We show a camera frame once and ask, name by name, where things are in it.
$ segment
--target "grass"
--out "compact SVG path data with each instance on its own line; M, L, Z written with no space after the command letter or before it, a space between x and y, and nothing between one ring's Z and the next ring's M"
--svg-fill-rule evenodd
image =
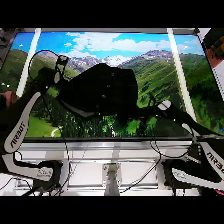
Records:
M50 137L51 132L55 129L44 119L30 116L29 128L26 137ZM60 131L56 131L54 137L60 137Z

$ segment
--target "sky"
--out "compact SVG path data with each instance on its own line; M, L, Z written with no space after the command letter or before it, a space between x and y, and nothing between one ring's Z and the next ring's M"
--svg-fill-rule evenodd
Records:
M33 36L34 33L17 34L11 49L28 52ZM204 55L197 36L174 36L179 53ZM40 35L36 50L51 50L69 57L121 55L130 58L150 50L171 51L171 47L167 34L44 32Z

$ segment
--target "television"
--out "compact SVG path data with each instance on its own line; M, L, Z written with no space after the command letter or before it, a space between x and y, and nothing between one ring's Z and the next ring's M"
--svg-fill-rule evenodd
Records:
M0 71L0 92L17 91L30 51L34 32L18 33ZM197 36L174 34L187 89L198 123L221 133L224 127L224 103ZM138 83L139 107L145 107L151 93L157 102L170 100L185 110L177 70L168 34L122 32L42 32L36 51L51 50L70 58L67 74L75 77L98 64L132 69ZM43 66L53 66L51 53L39 54L31 66L35 77ZM50 88L45 94L51 120L42 99L35 103L26 137L58 138L61 132L71 138L181 137L189 133L173 121L150 117L146 127L138 120L120 127L116 116L85 120L66 111L56 100L58 92Z

